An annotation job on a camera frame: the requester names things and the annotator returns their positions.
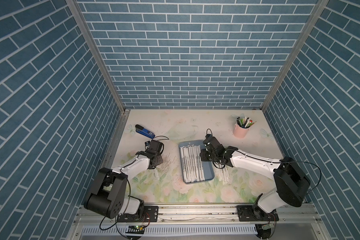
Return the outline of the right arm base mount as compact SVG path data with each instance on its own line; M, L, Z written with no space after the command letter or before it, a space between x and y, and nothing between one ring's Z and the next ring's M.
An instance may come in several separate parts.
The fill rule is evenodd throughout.
M236 207L240 222L277 222L279 221L278 213L273 210L271 213L266 213L259 207L250 205L239 205Z

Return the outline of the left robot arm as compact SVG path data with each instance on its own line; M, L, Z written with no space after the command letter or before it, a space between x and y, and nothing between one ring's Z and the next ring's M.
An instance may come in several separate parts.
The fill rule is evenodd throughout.
M144 201L126 192L132 192L131 181L138 174L153 170L163 163L164 144L151 140L146 149L139 151L127 163L113 169L101 168L84 199L84 208L103 217L113 219L125 216L138 221L144 214Z

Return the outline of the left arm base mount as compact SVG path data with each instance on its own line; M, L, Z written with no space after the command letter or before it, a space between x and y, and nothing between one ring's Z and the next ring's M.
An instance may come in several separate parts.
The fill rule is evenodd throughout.
M123 214L117 217L118 223L137 223L144 221L145 223L156 223L158 220L159 207L158 206L144 206L139 207L136 214Z

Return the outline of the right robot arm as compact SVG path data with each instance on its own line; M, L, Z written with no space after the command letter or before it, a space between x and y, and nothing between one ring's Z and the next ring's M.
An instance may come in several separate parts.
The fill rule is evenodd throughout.
M275 187L260 194L251 211L257 219L277 208L289 205L300 207L308 193L311 181L292 158L269 159L240 151L236 147L224 147L212 134L206 134L201 151L204 162L241 168L274 180Z

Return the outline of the straw being gripped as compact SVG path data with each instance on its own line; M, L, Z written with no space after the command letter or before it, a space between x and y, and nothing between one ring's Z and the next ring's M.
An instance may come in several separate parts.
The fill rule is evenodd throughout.
M195 180L195 173L194 173L194 167L193 167L193 160L192 160L192 147L188 146L188 159L189 159L189 165L190 165L190 171L191 171L191 182Z

